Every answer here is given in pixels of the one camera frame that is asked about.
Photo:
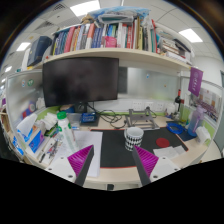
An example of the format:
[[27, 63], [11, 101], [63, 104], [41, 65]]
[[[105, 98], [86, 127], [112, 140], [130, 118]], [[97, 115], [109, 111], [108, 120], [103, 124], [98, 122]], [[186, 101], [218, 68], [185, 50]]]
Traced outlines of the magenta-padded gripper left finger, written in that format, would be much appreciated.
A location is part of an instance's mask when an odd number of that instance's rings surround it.
[[87, 146], [78, 152], [60, 157], [46, 168], [46, 171], [78, 186], [83, 186], [94, 156], [94, 146]]

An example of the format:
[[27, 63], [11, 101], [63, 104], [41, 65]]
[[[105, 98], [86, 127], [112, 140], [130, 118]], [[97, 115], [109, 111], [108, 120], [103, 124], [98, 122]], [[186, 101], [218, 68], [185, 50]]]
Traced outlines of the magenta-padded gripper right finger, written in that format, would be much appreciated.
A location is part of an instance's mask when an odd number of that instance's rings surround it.
[[180, 168], [166, 156], [157, 157], [136, 145], [133, 146], [132, 156], [143, 186], [180, 170]]

